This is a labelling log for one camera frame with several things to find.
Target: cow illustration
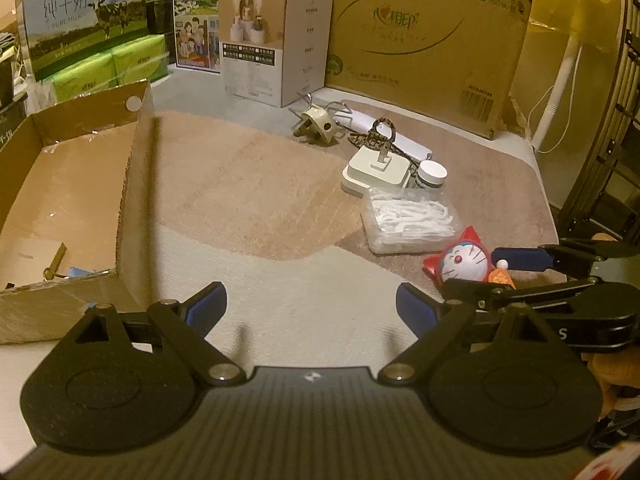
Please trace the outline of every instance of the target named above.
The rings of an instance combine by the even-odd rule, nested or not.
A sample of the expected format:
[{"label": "cow illustration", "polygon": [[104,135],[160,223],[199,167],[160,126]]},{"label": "cow illustration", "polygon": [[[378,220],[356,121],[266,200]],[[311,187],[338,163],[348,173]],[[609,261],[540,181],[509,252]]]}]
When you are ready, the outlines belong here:
[{"label": "cow illustration", "polygon": [[120,33],[129,25],[129,9],[126,2],[116,4],[104,4],[104,0],[97,0],[89,4],[95,12],[98,26],[104,31],[104,39],[108,40],[111,27],[120,25]]}]

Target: beige carpet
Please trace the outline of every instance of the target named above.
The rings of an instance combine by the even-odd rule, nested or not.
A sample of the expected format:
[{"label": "beige carpet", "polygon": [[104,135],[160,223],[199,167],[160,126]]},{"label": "beige carpet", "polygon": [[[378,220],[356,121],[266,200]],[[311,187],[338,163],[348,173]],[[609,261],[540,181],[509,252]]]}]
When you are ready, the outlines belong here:
[{"label": "beige carpet", "polygon": [[[358,104],[372,115],[383,111]],[[447,191],[465,224],[489,250],[557,241],[534,170],[522,160],[431,124],[384,112],[399,131],[429,146],[449,170]],[[305,146],[224,120],[162,113],[158,221],[213,248],[271,260],[311,256],[331,245],[429,290],[423,256],[374,256],[360,200],[340,189],[355,153],[347,139]],[[519,286],[559,275],[515,273]]]}]

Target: white power cord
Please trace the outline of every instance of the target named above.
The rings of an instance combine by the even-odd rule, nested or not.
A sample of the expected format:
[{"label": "white power cord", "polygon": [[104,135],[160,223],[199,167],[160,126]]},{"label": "white power cord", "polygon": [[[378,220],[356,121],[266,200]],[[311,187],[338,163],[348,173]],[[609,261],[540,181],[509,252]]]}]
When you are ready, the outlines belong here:
[{"label": "white power cord", "polygon": [[551,92],[553,90],[554,86],[551,85],[548,89],[546,89],[546,92],[542,94],[542,97],[540,98],[540,100],[533,105],[533,108],[531,109],[531,111],[529,112],[529,115],[527,116],[527,128],[528,128],[528,133],[531,133],[531,114],[536,110],[536,108],[538,108],[541,104],[542,101],[545,100],[545,97],[549,95],[549,92]]},{"label": "white power cord", "polygon": [[575,75],[578,72],[578,65],[580,65],[580,56],[582,56],[582,46],[580,46],[580,50],[578,50],[578,56],[575,59],[574,74],[572,75],[572,81],[571,81],[571,95],[569,97],[569,116],[566,119],[566,125],[564,126],[564,132],[562,132],[562,136],[560,137],[560,139],[558,139],[558,142],[556,142],[556,145],[554,147],[552,147],[550,150],[547,150],[546,152],[541,152],[540,150],[538,150],[534,146],[533,149],[536,150],[538,153],[542,153],[542,154],[551,153],[554,149],[556,149],[558,146],[560,146],[560,143],[564,140],[564,136],[566,135],[567,131],[569,130],[569,124],[571,124],[571,114],[572,114],[572,111],[574,110]]}]

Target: clear plastic sheet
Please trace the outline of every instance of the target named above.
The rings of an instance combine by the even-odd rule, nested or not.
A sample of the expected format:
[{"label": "clear plastic sheet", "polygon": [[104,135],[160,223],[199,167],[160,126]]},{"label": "clear plastic sheet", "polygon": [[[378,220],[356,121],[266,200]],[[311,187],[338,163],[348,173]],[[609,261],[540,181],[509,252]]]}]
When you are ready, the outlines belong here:
[{"label": "clear plastic sheet", "polygon": [[617,49],[620,0],[533,0],[530,29],[559,30],[601,50]]},{"label": "clear plastic sheet", "polygon": [[[163,62],[166,63],[168,56],[169,53],[165,51],[160,56],[150,57],[144,63],[132,66],[117,75],[100,78],[95,81],[95,85],[93,85],[90,89],[79,92],[74,97],[80,97],[101,90],[107,90],[109,88],[113,88],[122,84],[123,81],[129,83],[135,80],[142,80],[144,79],[144,77],[141,76],[141,74],[144,73],[145,69],[155,64]],[[33,109],[30,110],[30,112],[39,112],[40,110],[44,110],[44,108],[48,108],[64,100],[58,98],[58,95],[56,94],[56,88],[51,81],[35,81],[32,76],[28,76],[26,85],[28,94],[31,98],[31,105],[33,106]]]},{"label": "clear plastic sheet", "polygon": [[362,224],[375,254],[439,251],[462,232],[444,188],[370,187],[362,203]]}]

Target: white cup lid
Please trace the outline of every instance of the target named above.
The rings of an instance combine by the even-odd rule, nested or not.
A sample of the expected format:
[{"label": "white cup lid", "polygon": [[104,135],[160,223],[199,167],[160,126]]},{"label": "white cup lid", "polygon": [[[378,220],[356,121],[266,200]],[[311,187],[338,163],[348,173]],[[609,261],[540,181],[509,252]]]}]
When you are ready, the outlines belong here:
[{"label": "white cup lid", "polygon": [[435,160],[424,160],[418,167],[418,176],[429,184],[439,186],[447,177],[447,168]]}]

